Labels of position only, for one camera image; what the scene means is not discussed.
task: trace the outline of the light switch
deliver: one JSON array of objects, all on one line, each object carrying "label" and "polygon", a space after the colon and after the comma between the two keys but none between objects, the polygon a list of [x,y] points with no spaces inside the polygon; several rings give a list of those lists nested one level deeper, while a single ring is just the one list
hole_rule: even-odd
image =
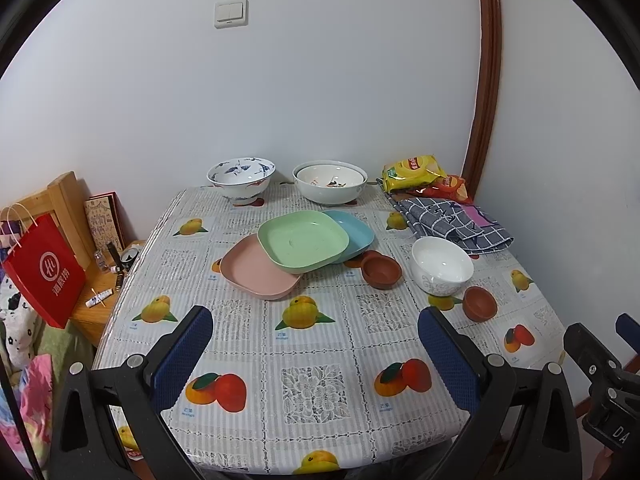
[{"label": "light switch", "polygon": [[216,28],[246,25],[247,0],[218,2],[213,12],[213,25]]},{"label": "light switch", "polygon": [[229,9],[230,5],[220,5],[216,7],[216,21],[217,22],[226,22],[229,19]]},{"label": "light switch", "polygon": [[230,20],[239,20],[242,18],[242,4],[231,4],[225,7],[229,8]]}]

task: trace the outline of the square plate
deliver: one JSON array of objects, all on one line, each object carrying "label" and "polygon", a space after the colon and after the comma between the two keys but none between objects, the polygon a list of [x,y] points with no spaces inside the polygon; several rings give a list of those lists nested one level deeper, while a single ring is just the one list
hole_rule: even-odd
[{"label": "square plate", "polygon": [[267,220],[258,241],[271,261],[285,272],[302,274],[340,258],[349,235],[319,211],[296,211]]},{"label": "square plate", "polygon": [[236,287],[262,300],[277,300],[290,293],[300,276],[273,264],[258,237],[249,235],[234,245],[220,261],[220,274]]},{"label": "square plate", "polygon": [[371,228],[355,216],[337,209],[328,209],[324,214],[338,222],[338,225],[347,231],[349,235],[349,245],[342,253],[342,256],[334,262],[335,264],[340,264],[358,256],[373,242],[375,234]]}]

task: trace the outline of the white ceramic bowl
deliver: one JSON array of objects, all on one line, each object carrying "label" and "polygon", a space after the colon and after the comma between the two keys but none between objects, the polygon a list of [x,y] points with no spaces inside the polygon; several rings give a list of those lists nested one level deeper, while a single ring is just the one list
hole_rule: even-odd
[{"label": "white ceramic bowl", "polygon": [[354,200],[367,185],[363,169],[336,160],[312,160],[293,169],[293,180],[303,196],[325,205]]},{"label": "white ceramic bowl", "polygon": [[207,173],[207,179],[231,203],[246,205],[255,202],[267,189],[274,171],[276,165],[270,160],[246,156],[216,164]]},{"label": "white ceramic bowl", "polygon": [[474,273],[474,263],[465,251],[435,236],[424,236],[414,242],[410,263],[418,286],[434,296],[450,296]]}]

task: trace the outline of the blue foam pad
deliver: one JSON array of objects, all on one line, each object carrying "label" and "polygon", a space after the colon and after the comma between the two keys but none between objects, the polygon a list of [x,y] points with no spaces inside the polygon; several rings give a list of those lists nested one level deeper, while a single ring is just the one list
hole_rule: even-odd
[{"label": "blue foam pad", "polygon": [[640,325],[629,314],[620,314],[616,320],[616,332],[637,354],[640,354]]},{"label": "blue foam pad", "polygon": [[153,378],[151,406],[156,413],[172,408],[213,332],[211,313],[202,309],[159,365]]},{"label": "blue foam pad", "polygon": [[473,415],[480,406],[478,377],[428,308],[418,318],[418,336],[456,406]]}]

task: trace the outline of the red paper bag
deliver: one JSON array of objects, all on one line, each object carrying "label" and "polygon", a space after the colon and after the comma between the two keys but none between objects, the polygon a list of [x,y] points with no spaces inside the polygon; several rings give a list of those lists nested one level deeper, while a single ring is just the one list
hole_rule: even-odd
[{"label": "red paper bag", "polygon": [[49,213],[34,220],[2,267],[47,324],[66,326],[82,292],[84,270]]}]

